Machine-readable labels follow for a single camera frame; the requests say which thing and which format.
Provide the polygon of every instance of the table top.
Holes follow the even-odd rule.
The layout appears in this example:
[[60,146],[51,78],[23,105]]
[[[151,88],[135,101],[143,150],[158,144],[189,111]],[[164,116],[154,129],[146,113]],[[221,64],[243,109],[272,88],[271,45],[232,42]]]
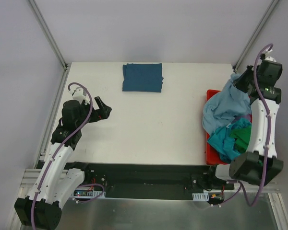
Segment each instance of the table top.
[[123,92],[122,62],[73,62],[67,85],[78,82],[112,107],[107,120],[87,124],[69,162],[204,165],[202,110],[208,89],[221,90],[230,64],[162,63],[162,92]]

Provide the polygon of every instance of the cloth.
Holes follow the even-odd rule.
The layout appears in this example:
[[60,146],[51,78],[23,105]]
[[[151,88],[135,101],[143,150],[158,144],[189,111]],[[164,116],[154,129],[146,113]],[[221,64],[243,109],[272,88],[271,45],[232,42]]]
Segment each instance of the cloth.
[[202,124],[209,135],[217,128],[227,126],[235,117],[252,113],[248,95],[232,85],[240,75],[233,73],[223,90],[205,104]]
[[239,153],[245,153],[248,148],[251,138],[251,129],[252,126],[248,126],[246,128],[237,128],[231,131],[230,137],[236,140],[235,149],[238,150]]
[[219,127],[208,139],[208,143],[219,153],[222,161],[230,163],[236,157],[240,156],[238,150],[234,148],[235,139],[230,136],[232,130],[247,128],[251,125],[249,120],[241,118],[233,124]]
[[123,91],[161,92],[162,64],[123,65]]

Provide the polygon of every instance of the gray wall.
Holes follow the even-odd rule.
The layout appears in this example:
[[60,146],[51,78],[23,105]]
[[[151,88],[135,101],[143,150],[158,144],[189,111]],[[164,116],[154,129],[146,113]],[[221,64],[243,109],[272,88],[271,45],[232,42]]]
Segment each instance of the gray wall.
[[32,167],[62,75],[25,0],[0,0],[0,230]]
[[37,0],[67,62],[234,64],[271,0]]
[[268,43],[274,43],[272,56],[283,64],[283,74],[277,82],[282,89],[282,103],[276,118],[276,150],[278,157],[284,161],[284,170],[277,180],[282,185],[282,195],[288,211],[288,0],[282,0],[272,15],[261,36],[240,67],[240,72],[246,65],[253,65],[257,53]]

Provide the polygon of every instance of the purple cable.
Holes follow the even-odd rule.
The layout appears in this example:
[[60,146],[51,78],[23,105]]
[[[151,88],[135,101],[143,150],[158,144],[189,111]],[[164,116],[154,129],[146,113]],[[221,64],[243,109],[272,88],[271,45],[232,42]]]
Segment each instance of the purple cable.
[[[266,113],[267,113],[267,119],[268,119],[268,129],[267,129],[267,137],[265,139],[265,146],[268,146],[269,143],[270,143],[270,137],[271,137],[271,126],[272,126],[272,122],[271,122],[271,116],[270,116],[270,109],[269,109],[269,106],[267,104],[267,102],[265,101],[264,99],[264,96],[262,95],[260,89],[259,89],[259,86],[258,86],[258,81],[257,81],[257,66],[258,66],[258,61],[259,61],[259,58],[260,58],[260,55],[266,50],[269,48],[269,50],[271,50],[273,47],[273,44],[270,43],[268,45],[266,45],[264,48],[262,48],[262,50],[260,50],[260,52],[258,53],[257,57],[256,57],[256,60],[255,60],[255,64],[254,64],[254,84],[255,84],[255,88],[258,92],[258,95],[261,99],[261,101],[263,102],[264,104],[264,108],[266,110]],[[267,173],[267,162],[268,162],[268,152],[269,152],[269,148],[265,147],[264,149],[264,167],[263,167],[263,174],[261,176],[261,181],[260,181],[260,185],[259,185],[259,188],[258,188],[258,191],[257,191],[257,194],[255,196],[255,199],[253,200],[252,203],[249,202],[249,198],[247,196],[247,193],[246,193],[246,190],[245,190],[245,187],[243,185],[243,183],[241,181],[237,181],[239,184],[240,184],[240,187],[238,189],[238,191],[242,188],[243,190],[243,194],[244,194],[244,197],[245,197],[245,200],[246,200],[246,203],[248,204],[248,206],[250,207],[253,207],[256,205],[258,199],[259,199],[259,195],[260,193],[262,192],[263,188],[264,188],[264,183],[265,183],[265,176],[266,176],[266,173]]]
[[[68,90],[71,89],[71,85],[78,85],[80,86],[81,88],[83,88],[83,90],[87,93],[89,99],[90,99],[90,110],[88,112],[88,115],[86,116],[86,119],[82,122],[82,124],[75,130],[73,131],[67,138],[65,138],[65,140],[58,146],[58,148],[55,150],[52,158],[54,159],[56,157],[56,155],[58,154],[60,148],[62,148],[62,146],[64,146],[64,144],[75,134],[77,133],[80,129],[82,129],[85,124],[87,123],[88,119],[90,118],[91,116],[91,113],[92,113],[92,110],[93,110],[93,99],[92,99],[92,96],[90,94],[90,92],[87,90],[87,88],[85,88],[82,84],[79,84],[77,82],[72,82],[68,85]],[[40,179],[40,182],[37,186],[37,189],[40,190],[40,188],[42,187],[42,184],[43,184],[43,181],[46,177],[46,174],[50,168],[50,165],[52,164],[52,161],[49,161],[41,179]],[[38,193],[35,192],[35,195],[34,195],[34,198],[33,198],[33,202],[32,202],[32,206],[31,206],[31,225],[32,225],[32,228],[33,230],[36,230],[36,227],[35,227],[35,222],[34,222],[34,208],[35,208],[35,203],[36,203],[36,199],[37,199],[37,196],[38,196]]]
[[105,192],[105,188],[104,188],[104,186],[103,186],[102,184],[84,184],[84,185],[78,186],[77,188],[81,188],[81,187],[91,187],[91,186],[99,186],[99,187],[101,187],[101,188],[102,188],[102,192],[101,192],[99,195],[97,195],[97,196],[95,196],[94,198],[92,198],[92,199],[89,199],[89,200],[86,200],[86,201],[80,201],[79,203],[85,204],[85,203],[91,202],[91,201],[93,201],[93,200],[96,200],[98,197],[102,196],[103,193]]

